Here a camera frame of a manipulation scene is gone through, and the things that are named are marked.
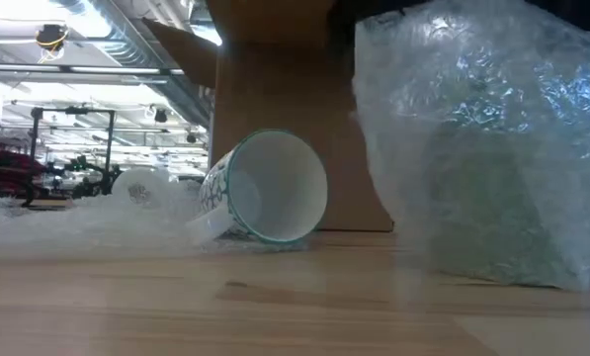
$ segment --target table surface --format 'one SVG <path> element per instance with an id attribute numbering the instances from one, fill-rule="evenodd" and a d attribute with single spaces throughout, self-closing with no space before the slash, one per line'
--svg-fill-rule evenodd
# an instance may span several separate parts
<path id="1" fill-rule="evenodd" d="M 590 293 L 426 272 L 388 234 L 277 254 L 0 263 L 0 356 L 590 355 Z"/>

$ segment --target ceiling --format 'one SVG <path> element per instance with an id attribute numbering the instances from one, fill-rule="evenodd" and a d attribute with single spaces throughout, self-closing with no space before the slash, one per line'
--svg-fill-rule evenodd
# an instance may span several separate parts
<path id="1" fill-rule="evenodd" d="M 219 44 L 200 1 L 0 0 L 0 63 L 177 68 L 141 23 L 143 17 Z M 62 49 L 36 43 L 46 24 L 67 29 Z M 212 93 L 184 76 L 0 70 L 0 134 L 27 135 L 32 107 L 68 106 L 117 111 L 111 161 L 124 168 L 156 166 L 176 175 L 207 169 Z M 157 110 L 167 122 L 154 120 Z M 44 113 L 37 159 L 60 162 L 86 154 L 91 161 L 103 160 L 108 123 L 104 114 Z M 197 140 L 189 143 L 188 134 Z"/>

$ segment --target cardboard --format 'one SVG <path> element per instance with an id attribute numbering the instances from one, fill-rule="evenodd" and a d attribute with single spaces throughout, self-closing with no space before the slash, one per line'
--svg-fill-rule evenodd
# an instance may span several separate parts
<path id="1" fill-rule="evenodd" d="M 329 202 L 320 228 L 391 231 L 367 169 L 362 133 L 351 118 L 351 77 L 323 47 L 331 1 L 207 3 L 224 40 L 220 48 L 145 24 L 192 81 L 215 83 L 211 162 L 254 131 L 288 130 L 312 145 L 328 173 Z M 217 60 L 210 62 L 215 51 Z"/>

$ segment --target tipped over mug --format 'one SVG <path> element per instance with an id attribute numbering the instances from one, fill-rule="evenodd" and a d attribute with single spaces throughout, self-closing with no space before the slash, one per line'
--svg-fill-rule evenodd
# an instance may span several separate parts
<path id="1" fill-rule="evenodd" d="M 312 147 L 292 133 L 252 133 L 213 166 L 200 190 L 203 214 L 187 222 L 195 242 L 227 232 L 271 243 L 311 233 L 327 205 L 327 176 Z"/>

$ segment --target metal frame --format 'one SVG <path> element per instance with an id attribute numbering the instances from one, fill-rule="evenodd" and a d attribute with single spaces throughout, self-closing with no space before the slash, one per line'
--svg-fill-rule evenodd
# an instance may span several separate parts
<path id="1" fill-rule="evenodd" d="M 33 126 L 28 125 L 0 125 L 0 130 L 32 130 Z M 104 127 L 76 128 L 72 126 L 39 126 L 39 131 L 63 131 L 63 132 L 87 132 L 87 131 L 105 131 Z M 144 134 L 185 134 L 187 129 L 184 128 L 115 128 L 115 133 L 144 133 Z"/>
<path id="2" fill-rule="evenodd" d="M 25 72 L 0 72 L 1 82 L 19 81 L 34 83 L 59 83 L 59 84 L 90 84 L 90 85 L 123 85 L 138 86 L 147 85 L 165 85 L 168 78 L 164 76 L 148 77 L 146 75 L 72 75 L 68 73 L 25 73 Z"/>
<path id="3" fill-rule="evenodd" d="M 104 166 L 104 174 L 103 180 L 109 179 L 110 174 L 110 155 L 112 153 L 112 145 L 113 145 L 113 134 L 115 131 L 115 118 L 117 112 L 115 110 L 107 110 L 107 109 L 88 109 L 88 108 L 76 108 L 76 107 L 68 107 L 66 109 L 47 109 L 41 107 L 34 107 L 31 110 L 31 116 L 34 118 L 34 126 L 31 131 L 31 168 L 29 169 L 29 181 L 33 183 L 34 179 L 34 165 L 36 162 L 36 146 L 38 144 L 38 131 L 40 129 L 40 120 L 44 112 L 52 112 L 52 113 L 65 113 L 66 115 L 86 115 L 89 113 L 100 113 L 100 114 L 108 114 L 110 116 L 110 122 L 108 123 L 108 144 L 106 145 L 106 164 Z M 102 193 L 104 195 L 109 194 L 108 184 L 103 184 L 108 182 L 102 182 L 102 186 L 106 187 L 103 189 Z M 30 204 L 33 200 L 33 197 L 27 197 L 26 205 Z"/>

